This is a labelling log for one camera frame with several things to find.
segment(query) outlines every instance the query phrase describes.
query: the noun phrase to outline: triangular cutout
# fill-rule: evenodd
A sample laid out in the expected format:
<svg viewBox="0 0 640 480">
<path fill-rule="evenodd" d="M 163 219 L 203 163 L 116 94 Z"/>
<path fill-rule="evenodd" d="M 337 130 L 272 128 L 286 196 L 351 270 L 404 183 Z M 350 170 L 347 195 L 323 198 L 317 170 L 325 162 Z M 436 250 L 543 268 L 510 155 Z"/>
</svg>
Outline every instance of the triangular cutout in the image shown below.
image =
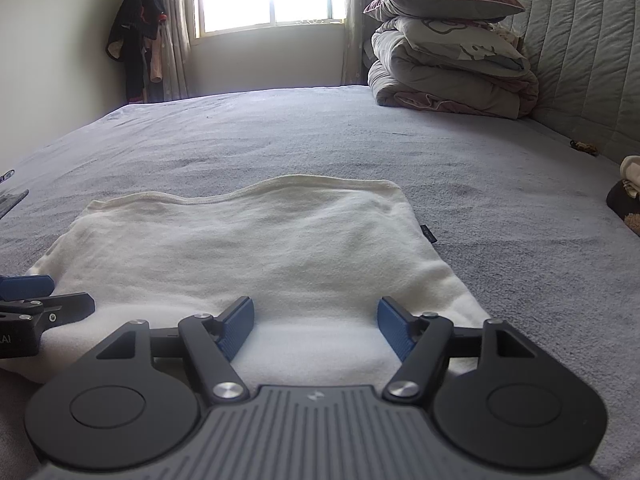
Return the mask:
<svg viewBox="0 0 640 480">
<path fill-rule="evenodd" d="M 529 349 L 519 343 L 509 332 L 497 330 L 495 336 L 498 343 L 498 355 L 500 357 L 535 357 Z"/>
<path fill-rule="evenodd" d="M 96 359 L 133 359 L 136 354 L 136 333 L 125 332 L 100 352 Z"/>
</svg>

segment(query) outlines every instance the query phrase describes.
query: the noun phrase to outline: gray headboard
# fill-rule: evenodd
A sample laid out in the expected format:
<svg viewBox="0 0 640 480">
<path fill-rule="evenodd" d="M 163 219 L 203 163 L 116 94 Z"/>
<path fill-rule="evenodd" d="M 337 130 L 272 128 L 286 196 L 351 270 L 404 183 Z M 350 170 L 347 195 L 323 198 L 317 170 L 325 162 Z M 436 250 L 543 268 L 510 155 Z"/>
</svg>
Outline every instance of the gray headboard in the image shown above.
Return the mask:
<svg viewBox="0 0 640 480">
<path fill-rule="evenodd" d="M 533 119 L 619 162 L 640 153 L 640 0 L 519 0 L 502 22 L 540 81 Z"/>
</svg>

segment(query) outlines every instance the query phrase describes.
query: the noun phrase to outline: white wall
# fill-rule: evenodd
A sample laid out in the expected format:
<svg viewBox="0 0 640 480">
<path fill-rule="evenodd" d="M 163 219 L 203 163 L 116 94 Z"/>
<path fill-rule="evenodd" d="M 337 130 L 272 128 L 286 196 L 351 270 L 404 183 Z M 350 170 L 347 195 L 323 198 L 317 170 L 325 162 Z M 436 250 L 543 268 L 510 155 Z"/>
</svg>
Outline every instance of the white wall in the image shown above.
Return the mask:
<svg viewBox="0 0 640 480">
<path fill-rule="evenodd" d="M 0 0 L 0 172 L 124 104 L 104 52 L 122 0 Z"/>
<path fill-rule="evenodd" d="M 256 28 L 200 38 L 191 47 L 190 93 L 338 86 L 343 47 L 341 24 Z"/>
</svg>

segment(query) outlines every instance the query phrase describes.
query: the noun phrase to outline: metal screw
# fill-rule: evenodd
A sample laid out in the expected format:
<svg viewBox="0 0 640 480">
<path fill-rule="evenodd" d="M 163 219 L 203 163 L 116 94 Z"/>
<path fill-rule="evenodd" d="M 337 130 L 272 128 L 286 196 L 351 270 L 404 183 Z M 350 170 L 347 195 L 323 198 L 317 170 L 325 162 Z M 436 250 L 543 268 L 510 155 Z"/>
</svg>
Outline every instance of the metal screw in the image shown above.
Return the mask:
<svg viewBox="0 0 640 480">
<path fill-rule="evenodd" d="M 395 381 L 386 387 L 386 390 L 394 397 L 413 397 L 420 390 L 413 381 Z"/>
<path fill-rule="evenodd" d="M 218 383 L 213 387 L 213 394 L 221 399 L 235 399 L 244 392 L 244 388 L 238 383 Z"/>
</svg>

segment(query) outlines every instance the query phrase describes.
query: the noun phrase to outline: bed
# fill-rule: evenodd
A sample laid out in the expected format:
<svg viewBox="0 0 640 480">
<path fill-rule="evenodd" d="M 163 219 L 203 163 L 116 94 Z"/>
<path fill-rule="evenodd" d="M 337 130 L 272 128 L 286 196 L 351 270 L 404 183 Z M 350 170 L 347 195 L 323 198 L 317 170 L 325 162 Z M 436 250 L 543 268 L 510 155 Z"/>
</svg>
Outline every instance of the bed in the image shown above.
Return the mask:
<svg viewBox="0 0 640 480">
<path fill-rule="evenodd" d="M 640 108 L 639 93 L 623 94 Z M 293 173 L 392 180 L 484 309 L 600 393 L 609 427 L 594 466 L 637 479 L 640 238 L 605 204 L 618 165 L 572 150 L 566 123 L 537 118 L 378 107 L 358 86 L 129 105 L 16 166 L 10 188 L 30 193 L 0 220 L 0 274 L 28 269 L 92 199 L 210 196 Z M 602 147 L 615 160 L 635 140 L 619 148 L 614 133 Z M 36 388 L 0 370 L 2 480 L 37 468 L 22 428 Z"/>
</svg>

